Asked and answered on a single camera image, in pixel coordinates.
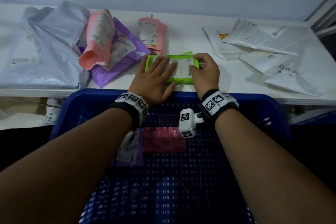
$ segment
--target green package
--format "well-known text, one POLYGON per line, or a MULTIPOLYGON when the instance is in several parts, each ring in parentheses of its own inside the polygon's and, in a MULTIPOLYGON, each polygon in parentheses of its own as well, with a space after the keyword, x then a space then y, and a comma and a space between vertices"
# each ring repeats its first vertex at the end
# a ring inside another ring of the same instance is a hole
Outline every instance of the green package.
MULTIPOLYGON (((175 69, 175 74, 168 79, 166 84, 170 84, 171 82, 176 82, 177 84, 194 84, 194 79, 192 78, 191 74, 189 73, 189 66, 194 65, 197 68, 200 68, 198 64, 198 60, 193 58, 192 54, 193 52, 186 52, 181 55, 163 55, 163 56, 169 56, 170 61, 167 65, 169 65, 174 61, 177 60, 178 64, 175 69)), ((146 68, 145 71, 150 67, 150 65, 153 63, 153 61, 157 58, 157 55, 149 55, 147 62, 146 62, 146 68)))

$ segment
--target person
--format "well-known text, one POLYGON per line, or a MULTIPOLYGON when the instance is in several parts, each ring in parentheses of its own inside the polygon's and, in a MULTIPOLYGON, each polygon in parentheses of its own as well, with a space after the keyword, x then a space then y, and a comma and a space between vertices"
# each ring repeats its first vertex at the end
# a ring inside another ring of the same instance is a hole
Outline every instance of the person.
MULTIPOLYGON (((165 70, 169 58, 159 56, 145 72, 147 58, 129 92, 155 107, 174 92, 174 83, 166 89, 164 84, 176 62, 165 70)), ((219 89, 219 69, 208 54, 194 58, 204 63, 190 67, 202 99, 208 90, 219 89)), ((131 127, 128 112, 110 108, 0 172, 1 222, 78 223, 131 127)), ((258 224, 336 223, 335 194, 239 111, 224 111, 215 129, 258 224)))

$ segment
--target person's left hand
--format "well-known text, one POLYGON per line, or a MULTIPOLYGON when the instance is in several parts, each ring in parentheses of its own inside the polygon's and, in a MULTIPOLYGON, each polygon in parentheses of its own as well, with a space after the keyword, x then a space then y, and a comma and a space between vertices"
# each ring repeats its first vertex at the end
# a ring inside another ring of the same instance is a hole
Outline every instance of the person's left hand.
POLYGON ((176 82, 172 82, 166 89, 164 84, 174 72, 177 61, 175 60, 165 71, 169 56, 163 57, 159 55, 148 70, 145 71, 147 58, 147 54, 142 58, 139 70, 128 92, 142 96, 149 104, 149 107, 155 107, 165 102, 175 90, 176 82))

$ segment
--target perforated basket bottom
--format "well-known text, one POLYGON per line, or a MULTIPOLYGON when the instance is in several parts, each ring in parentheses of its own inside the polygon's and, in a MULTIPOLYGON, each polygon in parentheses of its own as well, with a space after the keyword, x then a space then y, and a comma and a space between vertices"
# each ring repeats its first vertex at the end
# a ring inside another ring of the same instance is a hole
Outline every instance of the perforated basket bottom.
POLYGON ((215 131, 198 130, 184 154, 144 159, 109 168, 79 223, 254 223, 215 131))

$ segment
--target purple package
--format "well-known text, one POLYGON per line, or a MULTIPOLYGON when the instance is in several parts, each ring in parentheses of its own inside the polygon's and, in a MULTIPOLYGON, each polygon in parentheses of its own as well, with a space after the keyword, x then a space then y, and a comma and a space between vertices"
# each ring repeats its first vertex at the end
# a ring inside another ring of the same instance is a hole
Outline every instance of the purple package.
POLYGON ((99 88, 104 87, 121 72, 151 51, 136 38, 116 17, 113 18, 116 33, 112 40, 109 66, 95 65, 91 76, 99 88))
POLYGON ((130 147, 127 151, 119 150, 117 152, 116 167, 127 167, 127 166, 143 166, 144 165, 144 154, 142 152, 142 142, 144 140, 144 129, 138 128, 137 133, 131 142, 130 147))

